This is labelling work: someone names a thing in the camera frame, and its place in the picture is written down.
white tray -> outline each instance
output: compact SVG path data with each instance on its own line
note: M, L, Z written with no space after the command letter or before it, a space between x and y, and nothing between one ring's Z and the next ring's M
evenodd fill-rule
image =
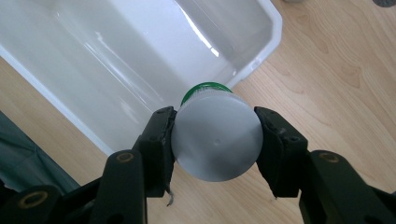
M247 77L281 27L269 0L0 0L0 56L111 154L192 86Z

wooden floor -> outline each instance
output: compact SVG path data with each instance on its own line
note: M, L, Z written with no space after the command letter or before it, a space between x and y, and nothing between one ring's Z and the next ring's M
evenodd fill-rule
M273 3L284 20L282 42L233 91L252 106L279 112L309 140L310 150L337 152L368 184L395 191L396 7L371 0ZM103 154L39 95L21 94L26 84L0 65L0 109L79 183L96 178ZM57 143L67 153L52 150ZM87 149L70 149L77 146ZM172 206L166 207L166 197L148 200L149 223L303 222L298 199L276 200L257 167L232 181L206 183L177 166L172 188Z

dark fabric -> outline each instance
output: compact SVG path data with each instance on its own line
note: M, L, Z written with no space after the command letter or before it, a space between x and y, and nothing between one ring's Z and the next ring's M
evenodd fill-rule
M62 194L79 187L58 164L0 111L0 179L22 191L37 185L58 187Z
M15 190L6 188L4 186L4 182L0 180L0 208L16 193L17 192Z

bolt hole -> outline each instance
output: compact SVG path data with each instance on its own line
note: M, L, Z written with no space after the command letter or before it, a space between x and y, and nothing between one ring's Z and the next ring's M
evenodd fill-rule
M329 152L322 152L319 154L319 156L328 162L332 162L332 163L337 163L340 161L340 159L338 159L338 157L334 156L332 153Z
M20 200L19 207L23 209L36 207L46 201L48 196L48 193L44 190L32 192Z
M120 224L124 220L123 215L121 214L114 214L107 219L107 224Z
M298 141L300 141L300 138L296 137L296 136L293 136L293 137L290 138L290 141L291 142L298 142Z
M134 158L134 154L129 152L124 152L117 156L117 160L121 163L131 161L133 158Z
M382 221L377 217L365 216L364 221L369 224L382 224Z

white bottle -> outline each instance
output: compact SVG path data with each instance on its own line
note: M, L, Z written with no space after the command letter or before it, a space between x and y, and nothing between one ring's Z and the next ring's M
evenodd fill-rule
M225 86L208 82L184 97L172 131L179 165L206 181L240 176L262 150L262 125L253 109Z

